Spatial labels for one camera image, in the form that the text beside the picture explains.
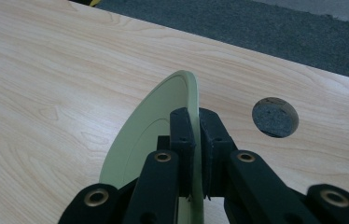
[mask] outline black bracket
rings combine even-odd
[[[125,187],[83,189],[59,223],[177,223],[179,197],[192,192],[196,146],[186,108],[171,113],[139,176]],[[223,197],[230,223],[349,223],[349,192],[315,185],[290,189],[256,153],[239,150],[218,114],[200,109],[204,197]]]

